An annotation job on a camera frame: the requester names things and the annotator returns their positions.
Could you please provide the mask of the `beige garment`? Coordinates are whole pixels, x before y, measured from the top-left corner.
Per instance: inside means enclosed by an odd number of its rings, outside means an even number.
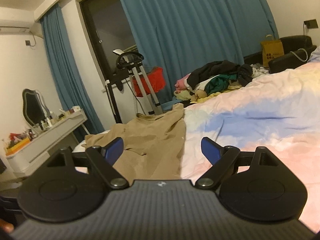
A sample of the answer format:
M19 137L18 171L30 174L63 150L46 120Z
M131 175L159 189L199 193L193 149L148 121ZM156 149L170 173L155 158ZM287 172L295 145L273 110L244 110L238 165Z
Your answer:
M175 180L181 177L186 125L181 103L160 115L138 114L107 133L87 135L84 148L106 146L120 137L124 152L113 165L129 183L134 180Z

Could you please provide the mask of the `pile of mixed clothes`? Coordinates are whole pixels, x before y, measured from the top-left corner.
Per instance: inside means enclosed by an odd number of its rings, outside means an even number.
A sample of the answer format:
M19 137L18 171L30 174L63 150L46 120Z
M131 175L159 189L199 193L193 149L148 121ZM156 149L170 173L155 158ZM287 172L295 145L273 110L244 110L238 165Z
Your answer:
M245 87L253 78L261 75L269 74L267 68L261 64L252 64L248 78L242 78L239 75L217 75L212 76L208 80L199 83L194 90L187 84L189 74L180 79L176 83L174 96L182 101L190 101L190 103L203 103L210 98L216 97L221 93L228 93Z

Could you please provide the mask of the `white dressing table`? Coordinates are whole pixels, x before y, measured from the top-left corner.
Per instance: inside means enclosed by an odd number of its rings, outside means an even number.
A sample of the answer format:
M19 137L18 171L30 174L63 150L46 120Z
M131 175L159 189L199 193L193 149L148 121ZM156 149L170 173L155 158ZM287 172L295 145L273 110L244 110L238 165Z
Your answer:
M84 126L86 121L87 116L84 110L80 109L57 122L16 153L7 156L14 176L16 178L30 176L59 146L75 148L79 141L74 135L74 131L79 127L87 131Z

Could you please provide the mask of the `pink and blue bed duvet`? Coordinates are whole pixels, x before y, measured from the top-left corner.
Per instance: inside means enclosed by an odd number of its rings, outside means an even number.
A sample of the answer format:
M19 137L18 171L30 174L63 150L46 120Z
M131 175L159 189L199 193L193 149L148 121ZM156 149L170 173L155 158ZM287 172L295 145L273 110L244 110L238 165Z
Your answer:
M183 120L180 179L197 181L210 169L201 152L204 137L244 151L265 146L306 186L308 200L300 218L319 230L319 59L184 107Z

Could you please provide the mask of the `black framed vanity mirror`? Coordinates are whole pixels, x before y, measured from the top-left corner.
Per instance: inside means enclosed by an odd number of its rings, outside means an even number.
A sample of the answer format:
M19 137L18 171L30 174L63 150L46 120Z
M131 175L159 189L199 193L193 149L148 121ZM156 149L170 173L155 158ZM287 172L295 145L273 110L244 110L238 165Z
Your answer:
M23 116L26 122L34 127L39 125L44 131L42 122L45 122L50 116L50 111L44 102L44 98L38 90L25 88L22 92Z

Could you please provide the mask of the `narrow teal curtain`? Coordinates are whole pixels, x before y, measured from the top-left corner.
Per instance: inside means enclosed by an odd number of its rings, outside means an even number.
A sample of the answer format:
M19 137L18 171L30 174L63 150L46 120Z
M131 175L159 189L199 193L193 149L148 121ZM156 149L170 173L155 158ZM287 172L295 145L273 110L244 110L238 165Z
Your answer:
M76 65L60 6L56 4L50 8L40 19L40 24L50 71L63 109L80 106L87 116L89 132L104 131Z

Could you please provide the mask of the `red cloth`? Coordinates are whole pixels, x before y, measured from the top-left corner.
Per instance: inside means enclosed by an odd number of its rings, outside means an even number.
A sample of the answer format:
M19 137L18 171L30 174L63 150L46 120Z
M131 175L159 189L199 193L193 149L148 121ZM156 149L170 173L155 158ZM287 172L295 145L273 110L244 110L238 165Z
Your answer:
M149 95L151 92L150 92L150 89L144 79L144 77L142 75L139 76L140 79L141 79L141 82L143 84L143 87L146 91L146 94ZM151 83L151 86L153 88L153 91L155 93L158 93L160 90L162 90L165 85L166 85L166 82L165 82L165 79L164 79L164 76L163 76L163 69L161 67L154 67L151 72L149 72L147 74L147 77ZM132 78L132 83L133 83L133 86L134 86L134 89L135 89L135 94L137 97L140 97L142 98L143 97L143 94L141 93L141 90L138 86L138 83L137 83L137 80L135 77Z

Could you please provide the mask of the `exercise bike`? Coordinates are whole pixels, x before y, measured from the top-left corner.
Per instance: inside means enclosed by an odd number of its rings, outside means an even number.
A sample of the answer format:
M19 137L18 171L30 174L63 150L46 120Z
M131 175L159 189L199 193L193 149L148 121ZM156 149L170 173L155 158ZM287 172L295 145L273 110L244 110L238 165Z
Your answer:
M128 87L131 89L137 103L140 103L138 100L139 96L148 102L147 108L143 110L144 114L162 114L163 109L156 93L165 86L163 69L161 67L154 67L151 72L147 73L143 66L144 56L133 50L123 51L121 49L115 49L113 50L113 53L118 56L116 59L116 68L121 74L126 75L125 77L119 77L114 81L105 81L107 96L116 123L121 124L122 120L112 86L116 85L122 90L123 81L130 82Z

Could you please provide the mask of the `yellow paper bag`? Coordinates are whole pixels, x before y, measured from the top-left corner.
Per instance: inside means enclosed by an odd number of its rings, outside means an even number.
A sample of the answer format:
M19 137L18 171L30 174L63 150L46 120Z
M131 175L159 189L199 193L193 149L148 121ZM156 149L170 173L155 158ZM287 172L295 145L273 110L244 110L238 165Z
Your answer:
M269 68L268 63L284 55L283 44L280 39L275 39L273 35L268 34L260 42L262 47L263 66Z

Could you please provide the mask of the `black sofa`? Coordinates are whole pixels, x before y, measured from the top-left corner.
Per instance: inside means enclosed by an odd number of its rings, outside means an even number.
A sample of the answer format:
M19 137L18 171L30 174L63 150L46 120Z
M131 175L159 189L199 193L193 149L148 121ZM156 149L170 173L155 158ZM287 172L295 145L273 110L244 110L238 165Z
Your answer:
M287 36L279 39L283 44L284 55L268 63L269 68L267 69L270 74L302 66L308 62L311 53L317 48L313 44L312 38L306 35ZM248 65L259 63L263 66L262 48L259 52L244 57L244 63Z

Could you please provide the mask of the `dark window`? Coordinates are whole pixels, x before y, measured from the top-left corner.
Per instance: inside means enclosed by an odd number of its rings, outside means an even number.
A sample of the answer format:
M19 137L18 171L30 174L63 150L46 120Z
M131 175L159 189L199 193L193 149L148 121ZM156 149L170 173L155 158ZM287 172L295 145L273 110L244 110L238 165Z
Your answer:
M136 44L120 0L82 0L79 2L95 57L105 80L127 77L116 67L115 49Z

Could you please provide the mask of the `white air conditioner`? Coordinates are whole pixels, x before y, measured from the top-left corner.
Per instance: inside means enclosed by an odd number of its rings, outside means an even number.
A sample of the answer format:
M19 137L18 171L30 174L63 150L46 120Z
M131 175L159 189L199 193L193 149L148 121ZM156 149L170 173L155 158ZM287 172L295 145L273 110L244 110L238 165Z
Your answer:
M1 20L0 33L1 34L25 34L29 33L33 22Z

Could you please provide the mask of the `large teal curtain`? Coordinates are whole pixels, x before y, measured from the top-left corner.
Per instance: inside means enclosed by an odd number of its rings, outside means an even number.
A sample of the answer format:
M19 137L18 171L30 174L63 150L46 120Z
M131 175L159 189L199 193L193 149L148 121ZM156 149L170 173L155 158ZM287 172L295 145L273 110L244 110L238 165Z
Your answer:
M160 102L178 79L212 61L242 64L278 36L267 0L120 0L146 67L163 69Z

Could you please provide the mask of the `black wall socket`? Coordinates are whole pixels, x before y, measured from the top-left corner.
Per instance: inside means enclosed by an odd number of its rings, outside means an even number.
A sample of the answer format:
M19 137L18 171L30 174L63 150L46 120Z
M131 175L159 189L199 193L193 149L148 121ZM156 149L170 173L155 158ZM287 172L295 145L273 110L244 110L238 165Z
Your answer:
M304 21L304 25L307 29L318 29L318 22L316 19Z

